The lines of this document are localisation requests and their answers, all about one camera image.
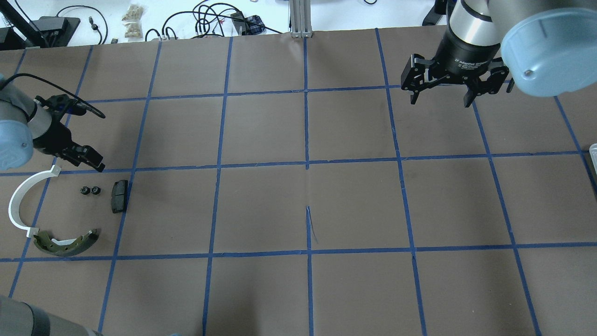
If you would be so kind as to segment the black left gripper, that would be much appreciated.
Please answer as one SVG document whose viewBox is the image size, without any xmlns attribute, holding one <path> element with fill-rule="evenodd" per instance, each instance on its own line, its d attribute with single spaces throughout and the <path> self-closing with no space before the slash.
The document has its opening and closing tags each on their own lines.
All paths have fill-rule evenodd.
<svg viewBox="0 0 597 336">
<path fill-rule="evenodd" d="M 81 146 L 72 140 L 72 132 L 45 109 L 33 117 L 33 147 L 43 154 L 56 156 L 75 167 L 85 164 L 97 172 L 103 172 L 103 156 L 93 147 Z"/>
</svg>

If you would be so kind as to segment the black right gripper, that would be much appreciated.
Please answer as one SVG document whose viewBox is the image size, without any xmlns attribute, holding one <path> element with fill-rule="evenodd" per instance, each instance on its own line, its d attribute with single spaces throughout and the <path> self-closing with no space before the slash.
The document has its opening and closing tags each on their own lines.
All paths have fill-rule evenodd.
<svg viewBox="0 0 597 336">
<path fill-rule="evenodd" d="M 439 85 L 466 85 L 464 107 L 475 98 L 499 93 L 509 75 L 503 59 L 494 59 L 500 44 L 474 45 L 461 40 L 447 28 L 436 52 L 436 60 L 410 55 L 402 74 L 400 88 L 410 92 L 410 104 L 415 105 L 420 93 Z M 489 71 L 487 79 L 480 76 Z"/>
</svg>

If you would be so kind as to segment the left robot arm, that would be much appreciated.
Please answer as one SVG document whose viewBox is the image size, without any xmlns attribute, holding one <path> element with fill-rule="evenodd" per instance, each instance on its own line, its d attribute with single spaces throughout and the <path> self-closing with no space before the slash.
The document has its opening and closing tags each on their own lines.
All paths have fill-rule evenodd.
<svg viewBox="0 0 597 336">
<path fill-rule="evenodd" d="M 58 89 L 62 94 L 50 98 L 31 98 L 13 84 L 21 78 L 32 78 Z M 19 73 L 1 76 L 0 88 L 0 166 L 1 170 L 27 164 L 37 150 L 73 166 L 86 164 L 98 172 L 106 165 L 103 156 L 89 145 L 79 145 L 72 132 L 62 123 L 64 115 L 83 116 L 87 112 L 104 119 L 95 106 L 51 81 L 37 75 Z"/>
</svg>

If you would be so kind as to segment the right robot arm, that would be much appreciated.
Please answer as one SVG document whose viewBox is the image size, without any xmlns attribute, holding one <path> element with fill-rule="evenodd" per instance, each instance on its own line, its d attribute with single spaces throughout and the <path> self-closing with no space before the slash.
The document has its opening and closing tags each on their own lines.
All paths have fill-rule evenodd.
<svg viewBox="0 0 597 336">
<path fill-rule="evenodd" d="M 431 59 L 413 54 L 400 87 L 415 104 L 439 85 L 464 85 L 464 106 L 509 79 L 535 97 L 558 96 L 597 80 L 594 0 L 437 0 L 446 30 Z"/>
</svg>

